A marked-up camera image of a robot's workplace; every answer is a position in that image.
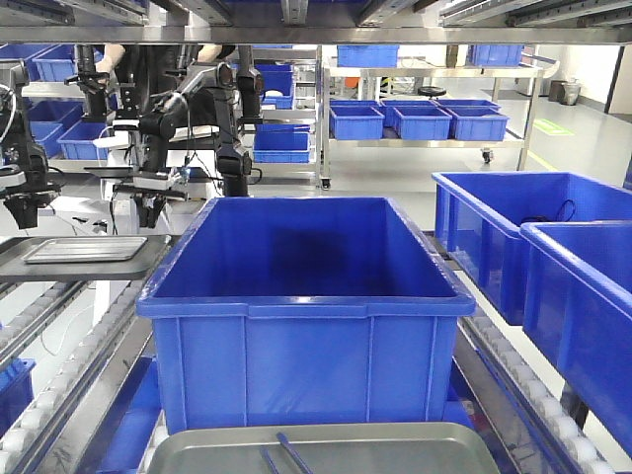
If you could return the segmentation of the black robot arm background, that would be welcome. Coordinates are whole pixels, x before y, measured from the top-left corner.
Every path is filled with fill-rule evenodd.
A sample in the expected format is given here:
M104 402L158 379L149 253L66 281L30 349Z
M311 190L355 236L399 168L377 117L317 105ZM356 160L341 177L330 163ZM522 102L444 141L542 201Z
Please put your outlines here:
M151 111L139 118L144 156L138 175L153 180L160 178L159 173L166 168L170 140L179 123L186 126L186 140L193 139L191 111L198 103L199 93L205 90L213 100L215 125L219 131L215 166L223 182L223 194L245 197L252 158L242 145L239 125L261 120L263 86L263 77L247 53L240 54L237 70L226 62L193 62L178 87L164 93Z

